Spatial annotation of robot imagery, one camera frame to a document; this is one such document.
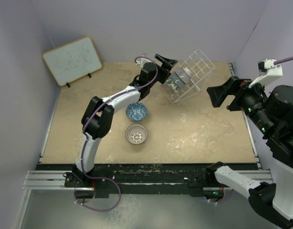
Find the green leaf pattern bowl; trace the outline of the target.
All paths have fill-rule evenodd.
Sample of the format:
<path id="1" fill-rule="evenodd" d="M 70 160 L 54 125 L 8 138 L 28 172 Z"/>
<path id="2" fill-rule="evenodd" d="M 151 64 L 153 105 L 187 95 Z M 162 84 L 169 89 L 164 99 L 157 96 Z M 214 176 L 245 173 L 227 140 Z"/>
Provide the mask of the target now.
<path id="1" fill-rule="evenodd" d="M 177 86 L 177 84 L 172 79 L 170 79 L 170 78 L 167 79 L 166 83 L 172 89 L 173 92 L 175 92 L 175 93 L 179 92 L 179 87 Z"/>

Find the blue floral pattern bowl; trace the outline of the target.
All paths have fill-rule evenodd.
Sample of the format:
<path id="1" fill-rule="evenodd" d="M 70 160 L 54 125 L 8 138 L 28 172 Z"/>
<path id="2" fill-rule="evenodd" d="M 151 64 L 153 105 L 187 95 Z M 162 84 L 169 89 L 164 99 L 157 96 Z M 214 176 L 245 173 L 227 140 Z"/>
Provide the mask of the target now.
<path id="1" fill-rule="evenodd" d="M 132 103 L 126 108 L 126 116 L 131 121 L 141 121 L 147 116 L 147 107 L 140 102 Z"/>

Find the brown wheel pattern bowl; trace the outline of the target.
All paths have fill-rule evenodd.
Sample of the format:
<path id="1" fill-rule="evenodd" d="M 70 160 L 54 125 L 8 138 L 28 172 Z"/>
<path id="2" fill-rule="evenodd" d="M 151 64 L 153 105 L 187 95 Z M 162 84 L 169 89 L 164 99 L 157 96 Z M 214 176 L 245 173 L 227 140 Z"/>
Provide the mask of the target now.
<path id="1" fill-rule="evenodd" d="M 125 135 L 129 143 L 134 145 L 139 145 L 146 141 L 148 136 L 148 131 L 141 124 L 133 124 L 133 125 L 130 125 L 126 129 Z"/>

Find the grey dotted red-rim bowl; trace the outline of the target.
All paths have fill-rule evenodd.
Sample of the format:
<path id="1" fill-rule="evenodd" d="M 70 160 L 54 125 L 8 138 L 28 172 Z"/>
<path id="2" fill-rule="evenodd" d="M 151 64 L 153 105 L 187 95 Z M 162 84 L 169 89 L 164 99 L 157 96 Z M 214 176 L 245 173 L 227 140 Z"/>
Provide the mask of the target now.
<path id="1" fill-rule="evenodd" d="M 172 73 L 170 78 L 179 88 L 183 88 L 185 86 L 185 83 L 181 80 L 181 78 L 176 73 Z"/>

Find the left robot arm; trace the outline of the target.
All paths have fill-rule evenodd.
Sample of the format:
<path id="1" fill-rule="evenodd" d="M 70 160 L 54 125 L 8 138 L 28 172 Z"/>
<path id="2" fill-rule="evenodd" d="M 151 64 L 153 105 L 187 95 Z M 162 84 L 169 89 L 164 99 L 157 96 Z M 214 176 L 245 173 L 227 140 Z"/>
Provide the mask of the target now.
<path id="1" fill-rule="evenodd" d="M 87 187 L 92 182 L 91 173 L 96 152 L 101 140 L 111 129 L 114 114 L 144 99 L 156 82 L 163 84 L 178 63 L 178 60 L 168 59 L 159 54 L 156 54 L 155 58 L 161 65 L 145 56 L 136 57 L 134 62 L 141 66 L 140 73 L 125 89 L 108 97 L 95 96 L 90 100 L 81 119 L 84 135 L 82 151 L 72 170 L 76 183 L 81 187 Z"/>

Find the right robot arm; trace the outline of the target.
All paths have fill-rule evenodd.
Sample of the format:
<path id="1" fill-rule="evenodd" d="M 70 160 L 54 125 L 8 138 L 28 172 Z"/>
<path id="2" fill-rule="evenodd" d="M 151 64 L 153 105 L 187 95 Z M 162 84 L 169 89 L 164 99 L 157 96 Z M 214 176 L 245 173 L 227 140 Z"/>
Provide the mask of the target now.
<path id="1" fill-rule="evenodd" d="M 278 166 L 275 183 L 248 178 L 222 162 L 206 169 L 206 182 L 226 185 L 247 198 L 262 218 L 282 229 L 293 227 L 293 86 L 276 86 L 270 95 L 260 83 L 230 77 L 224 84 L 207 88 L 211 104 L 217 108 L 227 96 L 234 96 L 229 111 L 242 111 L 266 140 Z"/>

